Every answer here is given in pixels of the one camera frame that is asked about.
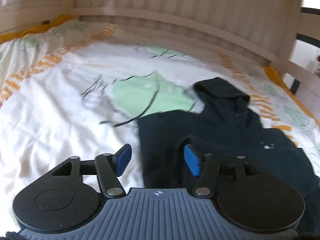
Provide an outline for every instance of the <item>yellow fabric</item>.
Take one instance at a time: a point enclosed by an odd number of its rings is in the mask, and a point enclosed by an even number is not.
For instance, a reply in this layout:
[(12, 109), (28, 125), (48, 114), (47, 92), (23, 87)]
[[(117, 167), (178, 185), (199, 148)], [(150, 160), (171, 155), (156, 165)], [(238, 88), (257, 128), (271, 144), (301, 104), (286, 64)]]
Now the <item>yellow fabric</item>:
[(0, 35), (0, 45), (6, 41), (11, 41), (16, 38), (22, 38), (25, 35), (30, 33), (45, 33), (50, 28), (61, 25), (72, 19), (73, 17), (70, 15), (59, 15), (55, 20), (53, 20), (49, 24), (35, 26), (35, 27), (32, 27), (31, 29), (23, 31), (22, 33), (7, 33), (7, 34)]
[(296, 105), (310, 118), (314, 119), (318, 127), (320, 128), (320, 122), (314, 117), (314, 115), (306, 109), (306, 107), (291, 93), (291, 91), (288, 89), (288, 87), (284, 84), (282, 81), (278, 71), (276, 71), (272, 67), (266, 67), (263, 66), (263, 69), (268, 76), (268, 78), (275, 84), (277, 84), (279, 87), (281, 87), (286, 94), (296, 103)]

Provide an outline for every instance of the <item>gray gripper base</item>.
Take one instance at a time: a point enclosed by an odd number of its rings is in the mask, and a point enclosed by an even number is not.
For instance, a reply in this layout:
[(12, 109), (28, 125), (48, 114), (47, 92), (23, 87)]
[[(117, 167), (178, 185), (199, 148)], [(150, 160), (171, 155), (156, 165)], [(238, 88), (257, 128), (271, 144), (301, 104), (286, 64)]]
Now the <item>gray gripper base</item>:
[(81, 228), (60, 234), (23, 229), (20, 235), (28, 240), (264, 240), (298, 234), (294, 229), (269, 235), (245, 231), (222, 218), (210, 200), (192, 197), (186, 189), (133, 188), (126, 197), (108, 200)]

